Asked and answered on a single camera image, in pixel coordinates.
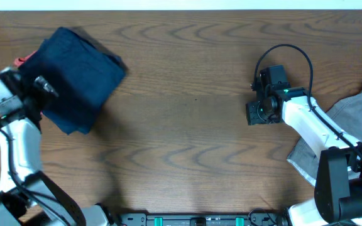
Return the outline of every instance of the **wood grain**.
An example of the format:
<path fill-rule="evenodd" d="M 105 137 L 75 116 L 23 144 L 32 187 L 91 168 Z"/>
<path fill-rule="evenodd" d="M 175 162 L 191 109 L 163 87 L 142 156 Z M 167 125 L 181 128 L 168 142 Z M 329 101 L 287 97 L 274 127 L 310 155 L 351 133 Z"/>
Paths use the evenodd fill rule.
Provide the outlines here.
<path fill-rule="evenodd" d="M 45 172 L 82 207 L 248 212 L 302 202 L 313 188 L 285 160 L 299 135 L 247 126 L 255 63 L 273 45 L 302 47 L 324 110 L 362 89 L 362 11 L 0 12 L 0 69 L 59 26 L 129 67 L 90 134 L 41 122 Z M 275 50 L 262 67 L 274 64 L 307 86 L 298 52 Z"/>

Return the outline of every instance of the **gray cloth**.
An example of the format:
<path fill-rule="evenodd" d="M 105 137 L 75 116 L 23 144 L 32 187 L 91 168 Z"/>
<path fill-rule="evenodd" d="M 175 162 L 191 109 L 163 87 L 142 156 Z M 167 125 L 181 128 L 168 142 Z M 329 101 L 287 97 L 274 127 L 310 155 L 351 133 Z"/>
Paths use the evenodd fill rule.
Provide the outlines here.
<path fill-rule="evenodd" d="M 362 91 L 358 95 L 340 100 L 326 114 L 347 133 L 362 141 Z M 302 138 L 287 156 L 287 161 L 315 186 L 319 159 Z"/>

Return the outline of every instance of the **white wall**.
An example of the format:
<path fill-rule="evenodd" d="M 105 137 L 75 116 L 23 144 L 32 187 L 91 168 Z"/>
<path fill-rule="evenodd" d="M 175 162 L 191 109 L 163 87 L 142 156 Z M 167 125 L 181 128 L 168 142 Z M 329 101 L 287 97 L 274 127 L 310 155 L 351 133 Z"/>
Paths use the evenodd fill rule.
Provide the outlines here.
<path fill-rule="evenodd" d="M 362 9 L 362 0 L 0 0 L 0 10 Z"/>

